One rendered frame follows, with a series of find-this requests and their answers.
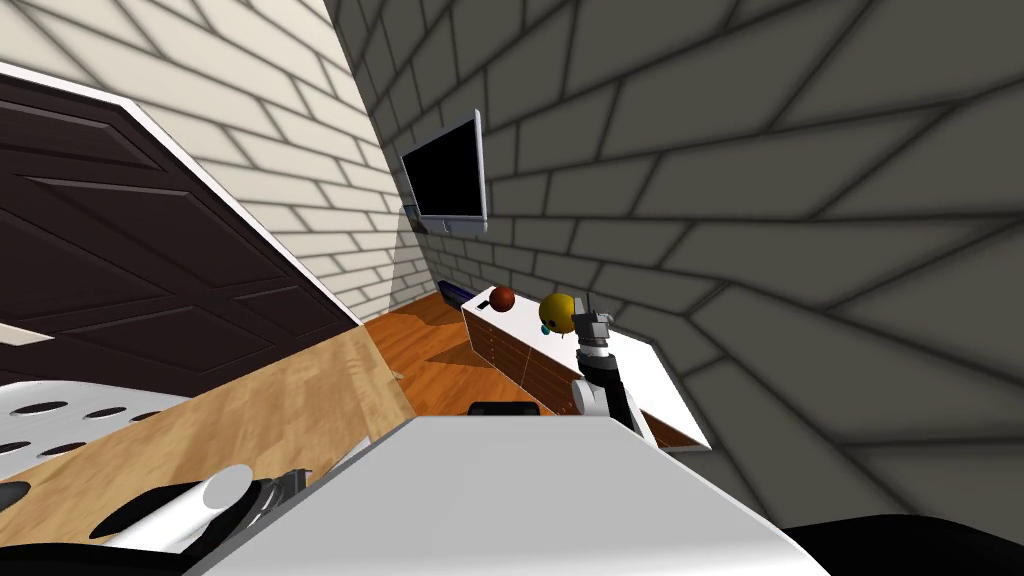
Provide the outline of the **light wooden table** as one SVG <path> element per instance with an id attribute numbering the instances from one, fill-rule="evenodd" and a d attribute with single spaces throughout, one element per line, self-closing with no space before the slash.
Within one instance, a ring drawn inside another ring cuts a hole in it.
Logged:
<path id="1" fill-rule="evenodd" d="M 258 478 L 322 477 L 413 416 L 357 327 L 23 472 L 30 491 L 0 513 L 0 546 L 85 542 L 138 494 L 234 464 Z"/>

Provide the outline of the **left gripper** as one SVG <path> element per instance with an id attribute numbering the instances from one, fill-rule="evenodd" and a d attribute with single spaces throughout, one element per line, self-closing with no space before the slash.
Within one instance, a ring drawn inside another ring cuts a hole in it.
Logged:
<path id="1" fill-rule="evenodd" d="M 309 469 L 293 469 L 276 478 L 259 479 L 257 510 L 264 515 L 283 504 L 307 487 L 311 475 Z"/>

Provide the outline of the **wall television with grey frame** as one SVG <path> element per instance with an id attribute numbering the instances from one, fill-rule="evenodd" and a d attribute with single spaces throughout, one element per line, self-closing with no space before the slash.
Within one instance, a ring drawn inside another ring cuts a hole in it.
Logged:
<path id="1" fill-rule="evenodd" d="M 400 155 L 418 220 L 429 232 L 479 237 L 488 228 L 480 111 Z"/>

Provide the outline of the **dark brown panelled door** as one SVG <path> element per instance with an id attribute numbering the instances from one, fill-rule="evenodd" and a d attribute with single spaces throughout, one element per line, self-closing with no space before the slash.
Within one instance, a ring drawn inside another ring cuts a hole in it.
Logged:
<path id="1" fill-rule="evenodd" d="M 136 105 L 0 61 L 0 386 L 193 397 L 356 324 Z"/>

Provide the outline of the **white perforated chair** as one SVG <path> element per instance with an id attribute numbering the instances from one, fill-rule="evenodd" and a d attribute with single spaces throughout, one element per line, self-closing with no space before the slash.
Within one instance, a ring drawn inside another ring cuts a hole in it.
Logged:
<path id="1" fill-rule="evenodd" d="M 0 386 L 0 512 L 28 490 L 11 477 L 185 401 L 68 380 Z"/>

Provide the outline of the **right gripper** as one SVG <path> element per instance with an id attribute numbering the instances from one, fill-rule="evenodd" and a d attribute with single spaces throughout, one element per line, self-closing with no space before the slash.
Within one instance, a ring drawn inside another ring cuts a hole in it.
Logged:
<path id="1" fill-rule="evenodd" d="M 613 318 L 607 313 L 595 312 L 592 293 L 586 293 L 587 312 L 575 315 L 575 334 L 582 347 L 606 348 L 610 336 L 609 325 Z"/>

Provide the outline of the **yellow ball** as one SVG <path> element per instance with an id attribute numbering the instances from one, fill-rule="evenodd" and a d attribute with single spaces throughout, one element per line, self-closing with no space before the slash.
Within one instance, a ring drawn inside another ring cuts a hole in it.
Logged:
<path id="1" fill-rule="evenodd" d="M 572 296 L 560 292 L 548 295 L 538 306 L 542 333 L 565 335 L 574 332 L 575 314 L 575 299 Z"/>

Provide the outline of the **white-topped wooden sideboard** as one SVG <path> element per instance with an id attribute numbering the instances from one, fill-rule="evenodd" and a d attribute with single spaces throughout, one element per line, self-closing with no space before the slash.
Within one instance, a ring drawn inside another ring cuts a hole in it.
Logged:
<path id="1" fill-rule="evenodd" d="M 545 409 L 577 415 L 572 388 L 572 380 L 580 377 L 577 336 L 544 334 L 539 303 L 529 298 L 518 296 L 507 312 L 484 306 L 490 291 L 485 289 L 461 307 L 474 352 Z M 667 452 L 708 450 L 705 434 L 655 351 L 614 330 L 608 345 L 624 386 L 657 446 Z"/>

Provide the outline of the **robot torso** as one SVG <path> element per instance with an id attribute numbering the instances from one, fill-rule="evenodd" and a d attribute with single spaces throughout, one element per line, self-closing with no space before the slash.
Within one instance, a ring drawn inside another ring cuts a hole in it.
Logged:
<path id="1" fill-rule="evenodd" d="M 609 418 L 423 416 L 185 576 L 829 576 Z"/>

